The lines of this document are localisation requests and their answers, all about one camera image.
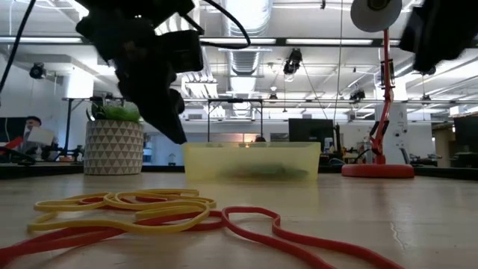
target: wooden table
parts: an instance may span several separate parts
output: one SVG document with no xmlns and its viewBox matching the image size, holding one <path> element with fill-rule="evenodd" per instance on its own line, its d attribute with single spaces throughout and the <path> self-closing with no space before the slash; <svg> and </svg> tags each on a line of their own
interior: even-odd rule
<svg viewBox="0 0 478 269">
<path fill-rule="evenodd" d="M 26 239 L 25 224 L 38 200 L 98 191 L 197 188 L 228 205 L 277 211 L 286 229 L 371 248 L 405 268 L 476 268 L 478 185 L 417 177 L 415 180 L 345 179 L 319 176 L 317 187 L 287 183 L 194 182 L 184 174 L 83 175 L 0 182 L 1 246 Z M 242 227 L 270 234 L 270 220 L 236 216 Z M 369 268 L 349 256 L 314 250 L 337 268 Z M 294 257 L 246 241 L 226 230 L 175 235 L 124 235 L 93 246 L 17 259 L 9 268 L 307 268 Z"/>
</svg>

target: potted plant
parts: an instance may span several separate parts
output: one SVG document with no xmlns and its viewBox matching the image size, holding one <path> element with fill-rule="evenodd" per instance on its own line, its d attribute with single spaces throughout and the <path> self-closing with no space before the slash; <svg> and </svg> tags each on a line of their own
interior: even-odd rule
<svg viewBox="0 0 478 269">
<path fill-rule="evenodd" d="M 123 101 L 93 101 L 87 123 L 84 173 L 87 175 L 133 175 L 143 167 L 143 126 L 140 112 Z"/>
</svg>

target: translucent plastic container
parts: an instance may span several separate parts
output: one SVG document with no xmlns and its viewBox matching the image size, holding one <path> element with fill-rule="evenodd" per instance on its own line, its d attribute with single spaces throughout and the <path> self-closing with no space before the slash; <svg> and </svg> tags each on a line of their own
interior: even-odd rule
<svg viewBox="0 0 478 269">
<path fill-rule="evenodd" d="M 320 143 L 187 143 L 188 181 L 316 180 Z"/>
</svg>

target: white geometric planter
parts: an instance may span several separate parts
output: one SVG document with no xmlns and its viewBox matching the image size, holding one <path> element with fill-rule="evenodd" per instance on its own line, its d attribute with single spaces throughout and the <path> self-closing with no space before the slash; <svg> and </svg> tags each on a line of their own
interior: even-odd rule
<svg viewBox="0 0 478 269">
<path fill-rule="evenodd" d="M 143 167 L 143 126 L 115 120 L 87 123 L 84 173 L 134 175 Z"/>
</svg>

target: red lamp base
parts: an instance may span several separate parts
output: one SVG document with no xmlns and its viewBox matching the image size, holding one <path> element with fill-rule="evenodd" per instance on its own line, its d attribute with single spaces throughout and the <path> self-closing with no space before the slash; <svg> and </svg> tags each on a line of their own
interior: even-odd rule
<svg viewBox="0 0 478 269">
<path fill-rule="evenodd" d="M 413 179 L 415 172 L 407 164 L 345 164 L 342 176 L 381 179 Z"/>
</svg>

